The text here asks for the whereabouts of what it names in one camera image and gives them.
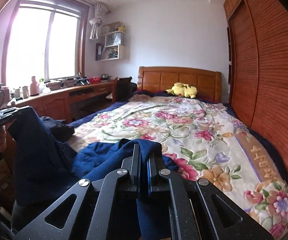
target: stuffed animal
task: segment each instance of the stuffed animal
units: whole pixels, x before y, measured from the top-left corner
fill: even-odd
[[[180,97],[195,98],[198,91],[196,87],[178,82],[174,84],[172,89],[167,89],[166,92]]]

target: silver bolt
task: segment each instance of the silver bolt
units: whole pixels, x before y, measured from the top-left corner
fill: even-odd
[[[201,178],[198,180],[198,183],[199,183],[199,185],[207,186],[209,181],[208,181],[208,179]]]
[[[88,186],[89,184],[89,180],[88,179],[81,179],[78,184],[81,186],[81,187],[86,187]]]
[[[125,175],[127,173],[127,170],[126,169],[119,169],[118,171],[117,171],[117,174],[118,175]]]
[[[171,174],[171,171],[169,169],[162,169],[160,170],[160,173],[162,175],[170,175]]]

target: floral bedspread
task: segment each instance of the floral bedspread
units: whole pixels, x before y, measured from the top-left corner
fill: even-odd
[[[207,178],[275,239],[288,231],[288,185],[265,148],[222,104],[134,95],[75,129],[77,152],[89,143],[142,138],[162,144],[183,178]]]

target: red basket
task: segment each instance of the red basket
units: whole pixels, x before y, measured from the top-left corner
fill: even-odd
[[[100,77],[92,77],[88,79],[90,81],[91,84],[97,84],[101,81]]]

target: triangular cutout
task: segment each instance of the triangular cutout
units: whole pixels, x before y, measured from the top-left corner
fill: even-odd
[[[226,204],[218,195],[212,194],[211,198],[225,228],[229,228],[243,221],[243,218],[238,215],[228,204]]]
[[[55,208],[52,213],[45,217],[45,222],[57,227],[58,229],[63,229],[76,198],[76,194],[71,194],[57,208]]]

